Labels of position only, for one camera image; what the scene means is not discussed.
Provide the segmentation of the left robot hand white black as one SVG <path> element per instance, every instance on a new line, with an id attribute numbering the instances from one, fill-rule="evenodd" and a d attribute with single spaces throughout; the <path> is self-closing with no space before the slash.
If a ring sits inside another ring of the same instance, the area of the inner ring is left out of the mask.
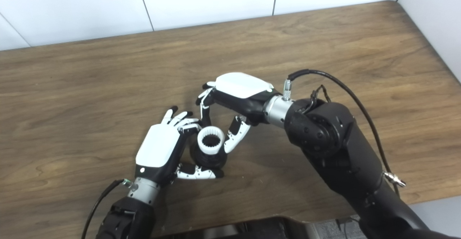
<path id="1" fill-rule="evenodd" d="M 224 178 L 224 172 L 198 164 L 181 163 L 189 138 L 202 129 L 192 111 L 178 113 L 169 108 L 160 123 L 150 126 L 135 157 L 135 179 L 145 179 L 164 187 L 176 179 L 210 180 Z"/>

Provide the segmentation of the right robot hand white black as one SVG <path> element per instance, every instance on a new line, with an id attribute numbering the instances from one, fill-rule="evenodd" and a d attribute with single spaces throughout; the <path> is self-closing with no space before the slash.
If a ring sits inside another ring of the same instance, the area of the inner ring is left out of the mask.
<path id="1" fill-rule="evenodd" d="M 270 110 L 283 95 L 260 78 L 245 73 L 226 73 L 202 86 L 196 99 L 204 129 L 198 146 L 206 156 L 227 155 L 244 139 L 252 126 L 269 123 Z M 212 126 L 210 108 L 221 105 L 236 112 L 227 132 Z"/>

